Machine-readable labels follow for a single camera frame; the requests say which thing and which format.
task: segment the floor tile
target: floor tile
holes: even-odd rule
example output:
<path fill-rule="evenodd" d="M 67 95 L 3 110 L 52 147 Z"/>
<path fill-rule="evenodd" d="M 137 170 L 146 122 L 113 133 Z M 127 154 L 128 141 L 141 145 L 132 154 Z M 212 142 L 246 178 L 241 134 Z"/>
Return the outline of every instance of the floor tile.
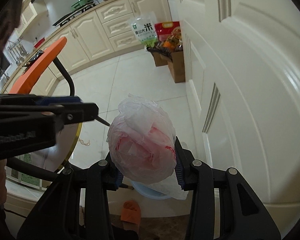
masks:
<path fill-rule="evenodd" d="M 95 64 L 95 65 L 93 65 L 91 67 L 88 67 L 88 68 L 86 68 L 84 70 L 81 70 L 81 71 L 73 74 L 71 77 L 72 77 L 72 79 L 75 79 L 75 78 L 81 77 L 81 76 L 83 76 L 85 74 L 93 73 L 94 71 L 97 71 L 98 69 L 103 68 L 105 66 L 109 66 L 111 64 L 118 63 L 119 57 L 120 56 L 108 59 L 106 61 L 102 61 L 102 62 L 100 62 L 98 64 Z"/>
<path fill-rule="evenodd" d="M 176 135 L 180 142 L 187 144 L 194 156 L 196 156 L 196 146 L 194 141 L 194 131 L 190 116 L 190 109 L 186 97 L 173 98 L 164 101 L 159 101 L 159 105 L 168 116 L 176 129 Z"/>
<path fill-rule="evenodd" d="M 102 113 L 99 116 L 105 119 L 106 113 Z M 90 142 L 90 145 L 86 146 L 78 141 L 69 161 L 85 169 L 101 160 L 104 131 L 105 126 L 98 121 L 83 123 L 79 138 L 83 140 L 84 143 Z"/>
<path fill-rule="evenodd" d="M 143 56 L 144 54 L 150 54 L 150 53 L 145 51 L 144 49 L 139 49 L 139 50 L 121 55 L 119 58 L 119 61 L 125 60 L 128 58 L 132 58 L 132 57 Z"/>
<path fill-rule="evenodd" d="M 117 63 L 112 63 L 74 78 L 75 95 L 79 96 L 83 102 L 96 103 L 100 113 L 106 112 L 116 68 Z M 69 85 L 59 83 L 53 95 L 69 95 Z"/>
<path fill-rule="evenodd" d="M 150 53 L 119 60 L 108 111 L 118 108 L 128 94 L 160 101 L 186 95 L 185 83 L 175 83 L 167 66 L 156 67 Z"/>

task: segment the cabinet drawer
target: cabinet drawer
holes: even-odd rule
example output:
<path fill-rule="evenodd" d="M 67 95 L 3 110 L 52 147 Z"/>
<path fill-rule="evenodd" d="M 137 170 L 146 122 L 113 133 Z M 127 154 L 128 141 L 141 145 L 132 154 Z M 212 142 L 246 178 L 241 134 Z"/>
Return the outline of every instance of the cabinet drawer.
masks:
<path fill-rule="evenodd" d="M 114 48 L 114 51 L 119 51 L 121 49 L 126 49 L 141 44 L 136 39 L 132 31 L 119 34 L 117 36 L 110 38 L 109 40 Z"/>
<path fill-rule="evenodd" d="M 131 27 L 128 23 L 128 20 L 133 17 L 133 13 L 130 13 L 125 16 L 113 19 L 109 22 L 103 23 L 103 28 L 105 29 L 107 36 L 111 38 L 121 33 L 131 31 Z"/>
<path fill-rule="evenodd" d="M 101 23 L 111 21 L 123 15 L 132 13 L 129 0 L 118 0 L 111 2 L 96 10 Z"/>

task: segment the white door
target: white door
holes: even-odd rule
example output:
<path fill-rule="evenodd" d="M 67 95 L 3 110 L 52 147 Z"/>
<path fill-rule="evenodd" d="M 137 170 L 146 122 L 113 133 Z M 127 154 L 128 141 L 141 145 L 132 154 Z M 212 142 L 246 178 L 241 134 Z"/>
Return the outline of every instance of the white door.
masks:
<path fill-rule="evenodd" d="M 59 53 L 58 59 L 68 72 L 90 61 L 70 26 L 59 32 L 51 40 L 55 42 L 61 37 L 66 37 L 67 43 Z"/>
<path fill-rule="evenodd" d="M 154 12 L 157 22 L 170 22 L 171 14 L 168 0 L 129 0 L 135 15 Z"/>
<path fill-rule="evenodd" d="M 52 41 L 47 41 L 40 49 L 41 50 L 45 50 L 47 47 L 49 47 L 50 45 L 52 44 Z M 61 73 L 60 71 L 58 70 L 58 68 L 56 67 L 56 65 L 51 62 L 51 64 L 49 65 L 49 69 L 52 71 L 52 73 L 57 77 L 61 77 Z"/>
<path fill-rule="evenodd" d="M 75 21 L 71 28 L 90 60 L 114 52 L 95 11 Z"/>
<path fill-rule="evenodd" d="M 291 0 L 180 0 L 198 158 L 236 167 L 284 236 L 300 217 L 300 12 Z"/>

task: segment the utensil rack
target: utensil rack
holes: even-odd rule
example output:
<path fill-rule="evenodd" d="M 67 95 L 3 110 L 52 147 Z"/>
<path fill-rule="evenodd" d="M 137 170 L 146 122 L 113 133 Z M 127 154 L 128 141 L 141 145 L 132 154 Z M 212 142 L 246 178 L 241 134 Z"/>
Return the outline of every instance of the utensil rack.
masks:
<path fill-rule="evenodd" d="M 18 38 L 15 42 L 12 42 L 12 41 L 8 40 L 9 46 L 8 46 L 7 49 L 8 49 L 10 54 L 11 54 L 11 51 L 21 43 L 22 40 L 23 40 L 23 37 Z"/>

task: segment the red snack bag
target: red snack bag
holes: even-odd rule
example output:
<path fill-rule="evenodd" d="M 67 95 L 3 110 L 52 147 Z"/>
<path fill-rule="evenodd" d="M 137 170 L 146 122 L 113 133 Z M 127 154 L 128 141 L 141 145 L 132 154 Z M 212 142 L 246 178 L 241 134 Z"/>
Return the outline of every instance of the red snack bag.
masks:
<path fill-rule="evenodd" d="M 164 42 L 174 28 L 179 27 L 180 22 L 164 22 L 164 23 L 157 23 L 154 25 L 155 31 L 159 37 L 159 41 Z"/>

